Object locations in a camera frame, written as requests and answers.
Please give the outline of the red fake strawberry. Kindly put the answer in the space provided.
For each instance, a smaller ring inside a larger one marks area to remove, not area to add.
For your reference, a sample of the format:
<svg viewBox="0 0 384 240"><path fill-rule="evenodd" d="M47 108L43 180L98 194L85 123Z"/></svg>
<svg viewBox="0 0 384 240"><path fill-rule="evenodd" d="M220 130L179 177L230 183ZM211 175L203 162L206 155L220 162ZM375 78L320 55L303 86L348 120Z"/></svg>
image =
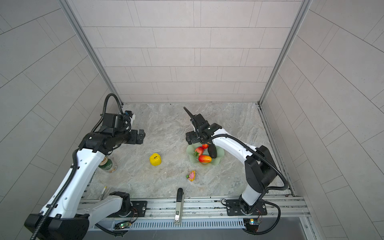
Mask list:
<svg viewBox="0 0 384 240"><path fill-rule="evenodd" d="M203 147L198 147L194 151L194 156L195 156L196 159L198 159L203 153L204 153L204 148Z"/></svg>

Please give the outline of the red orange fake mango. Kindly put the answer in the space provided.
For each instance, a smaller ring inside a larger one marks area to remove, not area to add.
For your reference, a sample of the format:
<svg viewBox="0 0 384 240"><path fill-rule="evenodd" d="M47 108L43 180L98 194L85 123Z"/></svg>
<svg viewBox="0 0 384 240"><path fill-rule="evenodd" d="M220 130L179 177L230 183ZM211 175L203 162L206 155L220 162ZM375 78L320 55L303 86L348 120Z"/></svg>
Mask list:
<svg viewBox="0 0 384 240"><path fill-rule="evenodd" d="M207 155L201 155L201 156L199 156L198 160L202 164L208 164L212 161L212 158L210 156L207 156Z"/></svg>

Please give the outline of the dark fake avocado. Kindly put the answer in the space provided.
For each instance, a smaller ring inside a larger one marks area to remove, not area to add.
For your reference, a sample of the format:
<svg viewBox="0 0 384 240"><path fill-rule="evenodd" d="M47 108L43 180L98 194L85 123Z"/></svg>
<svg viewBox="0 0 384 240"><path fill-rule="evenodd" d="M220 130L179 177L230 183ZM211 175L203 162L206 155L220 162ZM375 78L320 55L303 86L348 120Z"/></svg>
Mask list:
<svg viewBox="0 0 384 240"><path fill-rule="evenodd" d="M212 159L215 159L217 157L217 148L215 145L209 145L208 146L208 153L209 153L209 156L212 158Z"/></svg>

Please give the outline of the yellow fake bell pepper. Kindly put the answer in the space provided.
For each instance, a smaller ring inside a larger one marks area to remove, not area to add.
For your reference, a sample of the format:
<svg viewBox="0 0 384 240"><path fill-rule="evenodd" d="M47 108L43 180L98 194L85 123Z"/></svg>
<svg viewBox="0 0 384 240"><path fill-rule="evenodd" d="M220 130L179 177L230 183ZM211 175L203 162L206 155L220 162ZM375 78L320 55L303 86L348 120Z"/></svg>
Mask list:
<svg viewBox="0 0 384 240"><path fill-rule="evenodd" d="M150 156L149 160L150 160L150 164L151 164L152 166L158 166L158 165L160 165L160 164L162 163L162 158L161 158L161 156L160 156L159 154L157 154L157 153L152 154L152 155Z"/></svg>

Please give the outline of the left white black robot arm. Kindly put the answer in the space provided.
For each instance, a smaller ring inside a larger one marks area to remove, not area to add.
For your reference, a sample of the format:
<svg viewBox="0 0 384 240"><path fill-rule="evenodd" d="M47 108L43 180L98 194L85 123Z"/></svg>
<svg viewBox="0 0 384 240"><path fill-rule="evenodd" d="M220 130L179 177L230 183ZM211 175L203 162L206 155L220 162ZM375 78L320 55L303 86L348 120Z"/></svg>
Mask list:
<svg viewBox="0 0 384 240"><path fill-rule="evenodd" d="M81 240L104 218L134 213L130 195L123 192L112 192L92 207L79 209L83 193L102 161L123 144L141 145L146 136L144 130L132 129L135 115L123 111L120 103L118 114L107 113L110 98L118 100L113 93L106 96L100 120L73 151L73 163L56 192L40 213L27 217L25 227L32 233L32 240Z"/></svg>

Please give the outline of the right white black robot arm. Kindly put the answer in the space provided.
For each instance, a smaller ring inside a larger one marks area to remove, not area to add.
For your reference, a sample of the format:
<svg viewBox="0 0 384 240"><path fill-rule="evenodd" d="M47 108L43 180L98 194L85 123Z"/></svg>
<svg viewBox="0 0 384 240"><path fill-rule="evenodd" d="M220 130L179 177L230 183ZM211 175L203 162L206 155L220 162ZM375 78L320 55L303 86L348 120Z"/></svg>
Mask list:
<svg viewBox="0 0 384 240"><path fill-rule="evenodd" d="M275 161L265 146L254 147L230 135L220 125L209 124L201 115L186 113L194 130L186 133L188 144L211 144L220 147L238 159L245 167L247 186L239 198L239 208L246 215L254 213L270 190L284 191L289 187L287 179L278 170Z"/></svg>

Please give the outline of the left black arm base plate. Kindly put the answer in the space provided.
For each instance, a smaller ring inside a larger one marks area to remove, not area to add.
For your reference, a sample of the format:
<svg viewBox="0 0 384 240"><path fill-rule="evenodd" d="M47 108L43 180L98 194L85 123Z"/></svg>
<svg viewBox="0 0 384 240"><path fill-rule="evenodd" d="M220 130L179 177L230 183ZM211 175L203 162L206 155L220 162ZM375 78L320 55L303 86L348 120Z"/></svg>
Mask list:
<svg viewBox="0 0 384 240"><path fill-rule="evenodd" d="M131 201L131 210L127 218L143 218L146 215L147 201Z"/></svg>

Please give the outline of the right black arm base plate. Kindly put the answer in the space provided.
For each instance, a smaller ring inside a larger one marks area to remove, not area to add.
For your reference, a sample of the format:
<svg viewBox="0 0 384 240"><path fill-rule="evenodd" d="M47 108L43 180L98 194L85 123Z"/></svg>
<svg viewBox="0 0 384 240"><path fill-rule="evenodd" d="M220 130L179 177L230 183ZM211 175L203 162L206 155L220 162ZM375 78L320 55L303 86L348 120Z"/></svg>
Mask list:
<svg viewBox="0 0 384 240"><path fill-rule="evenodd" d="M266 205L259 201L249 207L240 200L225 200L228 216L266 216Z"/></svg>

